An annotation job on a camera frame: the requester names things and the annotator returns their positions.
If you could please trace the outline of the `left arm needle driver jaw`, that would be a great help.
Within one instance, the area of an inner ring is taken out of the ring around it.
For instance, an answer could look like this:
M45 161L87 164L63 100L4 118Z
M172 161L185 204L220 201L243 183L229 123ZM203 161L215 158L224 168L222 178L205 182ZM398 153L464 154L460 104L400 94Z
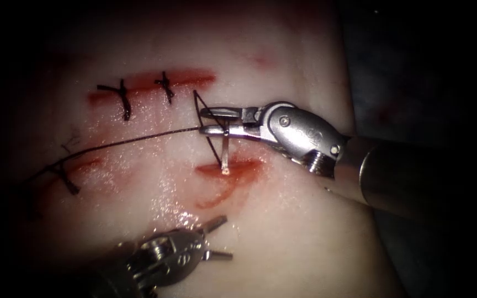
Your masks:
M232 260L233 254L228 252L221 252L221 251L214 251L214 250L206 250L203 253L202 261L209 261L209 260Z
M227 223L227 216L226 215L219 215L213 217L212 219L202 223L199 226L199 233L206 237L208 234L212 233L216 229L218 229L223 224Z

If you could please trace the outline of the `left arm needle driver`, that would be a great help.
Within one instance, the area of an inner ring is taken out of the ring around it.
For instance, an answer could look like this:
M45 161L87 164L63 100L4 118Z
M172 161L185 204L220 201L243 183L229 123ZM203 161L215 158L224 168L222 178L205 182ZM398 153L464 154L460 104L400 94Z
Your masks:
M171 230L138 242L137 288L152 291L185 279L202 260L205 236L203 230Z

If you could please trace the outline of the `right arm needle driver jaw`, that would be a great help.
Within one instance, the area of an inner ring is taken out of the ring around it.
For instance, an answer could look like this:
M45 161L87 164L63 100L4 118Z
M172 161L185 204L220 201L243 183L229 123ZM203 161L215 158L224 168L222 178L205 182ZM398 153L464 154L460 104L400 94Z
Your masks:
M232 139L248 139L253 141L275 141L274 135L265 126L246 125L207 125L199 130L207 137L229 137Z
M296 105L290 102L278 101L271 102L262 107L208 107L200 110L200 116L219 121L240 121L243 124L260 124L264 116L267 116L272 110L279 107L296 108Z

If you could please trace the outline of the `right arm needle driver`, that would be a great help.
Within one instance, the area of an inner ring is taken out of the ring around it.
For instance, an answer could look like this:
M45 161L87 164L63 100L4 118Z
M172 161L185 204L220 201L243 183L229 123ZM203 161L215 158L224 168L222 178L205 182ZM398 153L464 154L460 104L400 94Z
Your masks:
M279 107L271 113L268 128L294 162L312 174L334 178L346 139L326 120L299 108Z

